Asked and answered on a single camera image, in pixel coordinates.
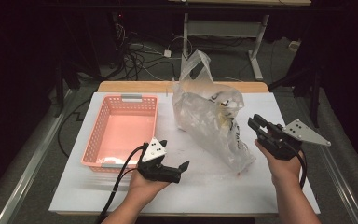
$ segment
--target transparent plastic bag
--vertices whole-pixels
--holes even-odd
[[[240,140],[240,126],[235,120],[244,108],[242,94],[236,89],[214,84],[209,63],[202,51],[195,51],[173,84],[173,113],[178,127],[191,135],[194,141],[219,158],[232,170],[242,171],[255,157]],[[191,71],[203,63],[198,76]]]

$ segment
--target pink plastic basket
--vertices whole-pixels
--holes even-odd
[[[155,135],[158,97],[106,95],[81,163],[94,172],[118,172],[132,151]],[[127,168],[134,168],[141,152]]]

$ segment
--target person's right hand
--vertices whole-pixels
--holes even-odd
[[[282,161],[275,159],[258,141],[255,140],[255,145],[266,156],[268,166],[272,174],[272,183],[275,187],[292,187],[294,184],[298,185],[298,177],[301,164],[298,158],[293,157],[290,161]]]

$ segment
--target white tabletop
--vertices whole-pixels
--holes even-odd
[[[106,94],[94,93],[89,111],[66,164],[49,211],[60,214],[99,214],[115,184],[115,174],[95,173],[80,163],[100,104]],[[256,160],[239,175],[219,159],[198,147],[191,137],[177,129],[173,118],[172,94],[158,96],[156,138],[167,140],[168,153],[162,162],[177,167],[190,161],[179,184],[170,184],[142,211],[157,216],[230,216],[263,217],[277,215],[275,189],[271,183],[267,160],[254,144],[255,132],[247,125],[255,113],[266,120],[284,125],[281,112],[272,93],[244,93],[245,108],[236,120],[241,127],[241,140]],[[124,199],[131,175],[121,180],[120,187],[108,211],[113,211]],[[314,211],[318,204],[307,181],[304,193]]]

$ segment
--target gray carpet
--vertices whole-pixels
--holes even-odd
[[[292,51],[287,49],[288,43],[289,41],[286,39],[277,41],[276,43],[263,43],[257,59],[266,83],[269,84],[285,76],[295,56]],[[157,49],[159,52],[164,50],[161,46],[153,43],[148,43],[148,46]],[[212,59],[212,73],[215,77],[219,77],[214,80],[232,81],[232,79],[221,78],[230,77],[242,81],[255,81],[245,55],[246,50],[251,49],[252,46],[252,40],[245,40],[237,47],[216,49],[214,51],[211,51],[209,48],[201,50],[207,52]],[[150,54],[144,54],[144,56],[147,57],[148,60],[153,60],[158,57]],[[175,74],[178,76],[180,70],[179,62],[175,60],[170,60],[170,62],[173,63]],[[102,67],[102,70],[104,73],[109,72],[109,69],[105,66]],[[139,74],[139,80],[156,80],[156,77],[170,80],[174,77],[172,67],[168,63],[150,67],[148,72],[153,74],[153,76],[144,70]],[[119,77],[124,77],[124,75],[120,74],[112,79],[118,79]],[[92,80],[82,80],[81,88],[76,92],[76,98],[70,104],[69,111],[72,111],[75,107],[89,99],[91,94],[98,87],[98,84],[99,83]],[[274,90],[274,93],[285,122],[292,121],[293,119],[301,119],[309,126],[312,126],[308,116],[308,98],[294,98],[290,88],[278,88]],[[77,110],[81,112],[81,118],[84,118],[87,108],[88,104],[85,104]],[[42,120],[38,129],[35,130],[34,135],[24,146],[16,160],[12,162],[6,175],[2,177],[0,182],[0,213],[19,181],[28,161],[31,159],[38,141],[46,134],[46,129],[49,125],[48,120],[51,119],[52,114],[53,112],[49,112],[46,118]],[[343,191],[348,190],[353,198],[355,198],[355,205],[358,205],[358,156],[342,130],[337,118],[334,116],[334,112],[331,111],[328,99],[323,91],[321,91],[318,116],[320,124],[318,132],[325,136],[326,139],[332,141],[333,146],[323,148],[306,144],[304,145],[304,149],[309,163],[308,178],[321,209],[320,219],[322,223],[358,223],[356,216],[354,217],[351,212],[348,212],[352,210],[353,204],[345,203],[345,199],[342,198],[342,189],[340,188],[340,186],[342,186],[340,184],[346,184],[345,186],[349,187],[349,189],[344,189]],[[76,116],[71,116],[62,126],[62,147],[67,153],[70,153],[80,127],[81,121],[76,121]],[[329,150],[333,156],[334,162],[337,163],[338,170],[344,178],[343,181],[337,182],[335,178],[332,178],[332,176],[336,174],[334,173],[334,169],[332,173],[329,168],[330,161],[324,159],[324,150]],[[95,220],[94,216],[61,216],[48,211],[66,160],[59,149],[57,138],[55,138],[48,148],[48,154],[41,163],[32,186],[26,192],[26,197],[19,207],[18,213],[16,216],[13,216],[13,223],[93,223]],[[166,223],[176,223],[174,220],[171,220],[171,222],[168,220],[165,221]],[[241,218],[219,219],[219,221],[220,223],[245,223],[245,220]],[[255,222],[280,223],[276,217],[256,218]]]

